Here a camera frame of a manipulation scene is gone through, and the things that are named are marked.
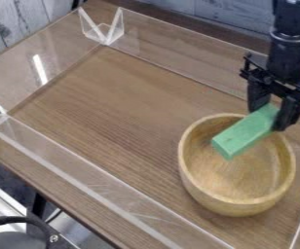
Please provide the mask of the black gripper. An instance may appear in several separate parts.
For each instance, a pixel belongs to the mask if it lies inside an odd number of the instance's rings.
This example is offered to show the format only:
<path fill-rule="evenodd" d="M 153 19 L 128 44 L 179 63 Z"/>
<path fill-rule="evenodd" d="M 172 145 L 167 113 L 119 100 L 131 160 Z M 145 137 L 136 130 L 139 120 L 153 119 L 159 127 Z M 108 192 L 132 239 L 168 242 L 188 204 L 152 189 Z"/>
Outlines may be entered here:
<path fill-rule="evenodd" d="M 272 129 L 284 131 L 300 119 L 300 36 L 271 34 L 268 56 L 247 53 L 239 76 L 247 81 L 248 112 L 276 96 L 282 102 Z"/>

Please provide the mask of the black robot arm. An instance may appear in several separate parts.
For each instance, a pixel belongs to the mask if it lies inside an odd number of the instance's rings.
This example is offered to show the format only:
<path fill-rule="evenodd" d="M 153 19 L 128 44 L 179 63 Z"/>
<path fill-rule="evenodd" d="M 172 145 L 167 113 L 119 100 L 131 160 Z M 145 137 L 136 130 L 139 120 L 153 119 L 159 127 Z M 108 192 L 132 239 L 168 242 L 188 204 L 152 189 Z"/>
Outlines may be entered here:
<path fill-rule="evenodd" d="M 274 24 L 268 55 L 243 56 L 239 76 L 247 81 L 248 112 L 280 99 L 271 130 L 284 131 L 300 120 L 300 0 L 272 0 Z"/>

